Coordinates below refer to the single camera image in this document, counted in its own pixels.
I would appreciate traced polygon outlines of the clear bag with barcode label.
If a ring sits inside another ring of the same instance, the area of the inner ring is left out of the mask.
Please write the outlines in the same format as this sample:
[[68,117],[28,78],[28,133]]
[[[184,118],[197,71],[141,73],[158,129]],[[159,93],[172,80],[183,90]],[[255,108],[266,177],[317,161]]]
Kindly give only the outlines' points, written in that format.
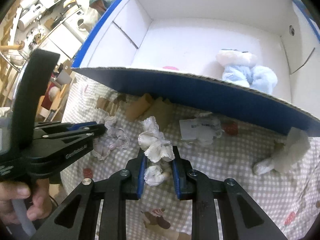
[[179,121],[181,139],[196,141],[202,146],[209,146],[222,136],[221,122],[212,114],[199,114],[192,119]]

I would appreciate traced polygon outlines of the white cardboard box blue edges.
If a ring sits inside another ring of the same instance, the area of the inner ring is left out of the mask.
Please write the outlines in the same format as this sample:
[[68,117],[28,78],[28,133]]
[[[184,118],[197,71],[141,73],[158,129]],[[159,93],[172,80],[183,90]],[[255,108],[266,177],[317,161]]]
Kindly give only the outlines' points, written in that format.
[[[221,49],[271,68],[273,93],[222,81]],[[319,136],[319,0],[115,0],[72,67],[122,93]]]

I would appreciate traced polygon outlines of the white satin scrunchie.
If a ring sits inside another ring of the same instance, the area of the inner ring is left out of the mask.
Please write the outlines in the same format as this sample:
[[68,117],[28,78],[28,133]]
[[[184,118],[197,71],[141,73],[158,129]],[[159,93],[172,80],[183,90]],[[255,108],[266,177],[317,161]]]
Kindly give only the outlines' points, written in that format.
[[143,122],[143,132],[138,136],[138,144],[147,157],[144,181],[149,186],[158,186],[172,175],[170,162],[175,159],[171,142],[165,139],[154,116]]

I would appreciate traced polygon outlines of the white water heater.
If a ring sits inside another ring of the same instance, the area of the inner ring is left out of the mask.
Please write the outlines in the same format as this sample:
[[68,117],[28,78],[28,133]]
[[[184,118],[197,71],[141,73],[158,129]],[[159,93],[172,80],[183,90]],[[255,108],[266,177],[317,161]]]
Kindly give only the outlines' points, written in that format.
[[24,31],[26,27],[33,22],[38,16],[45,12],[46,7],[41,4],[32,5],[30,9],[18,20],[18,28]]

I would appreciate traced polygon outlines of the light blue plush toy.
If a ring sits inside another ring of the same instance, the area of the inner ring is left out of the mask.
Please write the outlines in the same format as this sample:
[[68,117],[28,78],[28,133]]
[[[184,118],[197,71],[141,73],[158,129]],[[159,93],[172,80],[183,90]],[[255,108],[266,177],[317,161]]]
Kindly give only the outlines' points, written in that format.
[[257,57],[249,51],[221,49],[216,61],[224,68],[222,81],[271,95],[278,83],[275,72],[257,64]]

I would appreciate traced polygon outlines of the white kitchen cabinet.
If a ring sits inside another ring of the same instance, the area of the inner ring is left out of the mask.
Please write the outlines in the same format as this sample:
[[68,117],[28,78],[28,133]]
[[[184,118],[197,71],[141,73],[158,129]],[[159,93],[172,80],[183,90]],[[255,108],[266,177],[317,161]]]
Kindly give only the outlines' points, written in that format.
[[60,54],[60,60],[72,59],[82,43],[62,24],[40,44],[40,48]]

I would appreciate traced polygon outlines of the lilac lace scrunchie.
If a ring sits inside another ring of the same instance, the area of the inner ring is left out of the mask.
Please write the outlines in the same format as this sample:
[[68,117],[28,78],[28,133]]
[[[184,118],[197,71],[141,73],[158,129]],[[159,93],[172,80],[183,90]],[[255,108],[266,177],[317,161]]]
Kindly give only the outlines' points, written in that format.
[[116,149],[127,148],[130,139],[125,131],[117,124],[116,116],[107,116],[101,119],[100,124],[106,128],[106,132],[93,140],[92,154],[99,161],[104,161]]

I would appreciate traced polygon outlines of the white washing machine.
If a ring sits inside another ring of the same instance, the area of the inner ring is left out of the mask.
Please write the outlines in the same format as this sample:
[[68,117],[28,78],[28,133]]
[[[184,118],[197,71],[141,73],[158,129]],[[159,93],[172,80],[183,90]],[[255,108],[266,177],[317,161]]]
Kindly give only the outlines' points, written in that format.
[[84,43],[89,32],[82,25],[84,23],[84,12],[79,9],[77,12],[69,14],[63,25],[81,42]]

